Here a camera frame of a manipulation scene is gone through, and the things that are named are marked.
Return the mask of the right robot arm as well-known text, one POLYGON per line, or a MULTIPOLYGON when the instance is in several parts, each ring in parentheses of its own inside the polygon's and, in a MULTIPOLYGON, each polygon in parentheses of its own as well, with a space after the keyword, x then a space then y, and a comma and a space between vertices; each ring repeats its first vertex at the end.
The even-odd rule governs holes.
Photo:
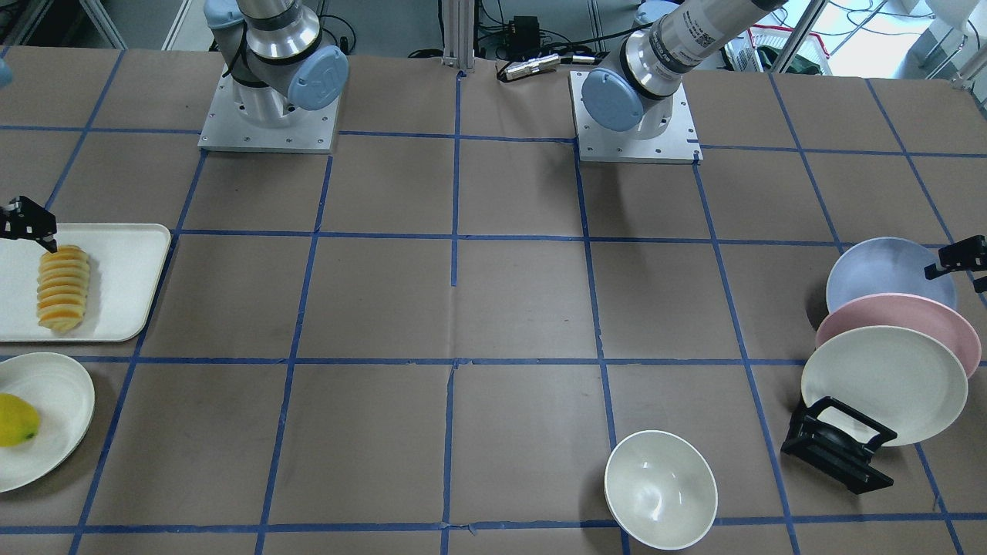
POLYGON ((207 1, 217 52, 2 59, 2 232, 15 212, 316 232, 348 57, 301 1, 207 1))

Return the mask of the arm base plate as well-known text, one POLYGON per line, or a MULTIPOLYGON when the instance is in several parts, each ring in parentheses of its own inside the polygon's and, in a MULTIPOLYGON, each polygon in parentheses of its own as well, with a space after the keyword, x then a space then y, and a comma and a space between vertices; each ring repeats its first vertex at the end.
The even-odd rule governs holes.
POLYGON ((613 131, 592 119, 581 97, 588 71, 570 73, 579 160, 593 163, 698 164, 704 159, 686 87, 646 110, 634 129, 613 131))
POLYGON ((342 97, 306 110, 269 87, 219 78, 197 146, 228 153, 331 154, 342 97))

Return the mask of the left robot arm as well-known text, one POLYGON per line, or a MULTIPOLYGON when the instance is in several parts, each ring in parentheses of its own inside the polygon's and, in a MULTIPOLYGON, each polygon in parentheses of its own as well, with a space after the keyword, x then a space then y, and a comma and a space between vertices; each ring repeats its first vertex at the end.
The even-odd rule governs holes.
POLYGON ((766 300, 817 288, 878 236, 931 246, 985 232, 985 124, 942 80, 701 71, 769 1, 687 1, 631 34, 577 88, 592 126, 691 109, 686 163, 582 162, 599 294, 658 284, 766 300))

